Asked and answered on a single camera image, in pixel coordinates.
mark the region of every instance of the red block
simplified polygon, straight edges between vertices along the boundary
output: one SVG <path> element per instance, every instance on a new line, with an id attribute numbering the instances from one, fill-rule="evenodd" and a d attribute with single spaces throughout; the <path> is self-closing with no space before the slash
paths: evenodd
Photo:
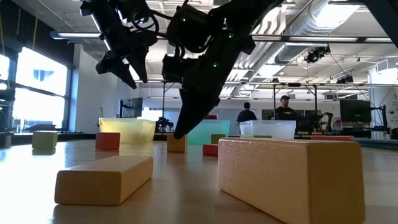
<path id="1" fill-rule="evenodd" d="M 218 115 L 207 115 L 204 119 L 218 119 Z"/>
<path id="2" fill-rule="evenodd" d="M 99 151 L 119 150 L 120 133 L 97 133 L 95 149 Z"/>
<path id="3" fill-rule="evenodd" d="M 203 155 L 218 156 L 218 145 L 217 144 L 204 144 Z"/>
<path id="4" fill-rule="evenodd" d="M 351 141 L 352 136 L 311 136 L 311 140 Z"/>

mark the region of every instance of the table surface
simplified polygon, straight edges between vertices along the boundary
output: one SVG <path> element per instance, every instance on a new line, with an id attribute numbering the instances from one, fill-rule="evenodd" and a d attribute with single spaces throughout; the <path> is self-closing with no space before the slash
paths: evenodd
<path id="1" fill-rule="evenodd" d="M 165 142 L 121 145 L 120 155 L 153 156 L 152 178 L 118 207 L 57 205 L 57 172 L 114 156 L 95 152 L 94 140 L 59 142 L 55 154 L 31 145 L 0 149 L 0 223 L 282 223 L 219 190 L 217 157 L 201 146 L 167 153 Z M 365 224 L 398 223 L 398 152 L 362 148 Z"/>

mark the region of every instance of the plastic bin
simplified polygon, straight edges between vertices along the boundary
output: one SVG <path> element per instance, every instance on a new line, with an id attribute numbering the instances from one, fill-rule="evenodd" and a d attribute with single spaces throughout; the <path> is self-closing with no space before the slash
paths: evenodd
<path id="1" fill-rule="evenodd" d="M 241 135 L 272 136 L 273 139 L 294 139 L 296 121 L 246 121 L 240 123 Z"/>
<path id="2" fill-rule="evenodd" d="M 188 133 L 188 144 L 211 144 L 212 134 L 229 135 L 229 120 L 203 120 Z"/>
<path id="3" fill-rule="evenodd" d="M 141 143 L 154 140 L 155 121 L 136 118 L 100 118 L 101 132 L 120 133 L 120 143 Z"/>

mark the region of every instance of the orange object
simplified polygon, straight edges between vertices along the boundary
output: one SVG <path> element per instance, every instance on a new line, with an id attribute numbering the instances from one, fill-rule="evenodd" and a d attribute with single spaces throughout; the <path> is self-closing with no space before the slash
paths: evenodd
<path id="1" fill-rule="evenodd" d="M 97 133 L 95 149 L 99 151 L 115 151 L 120 147 L 120 133 Z"/>
<path id="2" fill-rule="evenodd" d="M 330 141 L 351 141 L 352 136 L 323 136 L 314 135 L 311 136 L 311 140 L 330 140 Z"/>
<path id="3" fill-rule="evenodd" d="M 218 144 L 204 144 L 203 155 L 218 156 Z"/>
<path id="4" fill-rule="evenodd" d="M 223 138 L 218 186 L 287 224 L 362 224 L 357 142 Z"/>
<path id="5" fill-rule="evenodd" d="M 174 134 L 167 135 L 167 152 L 182 152 L 187 151 L 187 136 L 180 140 L 174 138 Z"/>
<path id="6" fill-rule="evenodd" d="M 112 156 L 61 170 L 55 184 L 55 203 L 120 205 L 150 177 L 151 157 Z"/>

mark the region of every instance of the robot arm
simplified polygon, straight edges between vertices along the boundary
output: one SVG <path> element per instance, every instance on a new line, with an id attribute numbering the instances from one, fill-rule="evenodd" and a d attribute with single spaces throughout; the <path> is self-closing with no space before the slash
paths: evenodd
<path id="1" fill-rule="evenodd" d="M 163 59 L 162 74 L 165 80 L 182 84 L 183 105 L 175 130 L 179 139 L 218 105 L 218 96 L 239 54 L 251 54 L 256 46 L 251 32 L 284 0 L 232 0 L 208 14 L 189 6 L 186 0 L 173 17 L 151 11 L 145 0 L 82 1 L 82 16 L 92 16 L 101 32 L 100 39 L 109 49 L 96 66 L 98 73 L 112 72 L 136 88 L 126 60 L 145 83 L 145 57 L 157 36 L 175 46 L 175 55 L 165 55 Z M 159 32 L 155 15 L 170 19 L 165 34 Z M 131 22 L 135 29 L 126 27 L 121 19 Z M 154 29 L 141 27 L 149 20 Z M 184 58 L 185 49 L 206 52 L 198 59 Z"/>

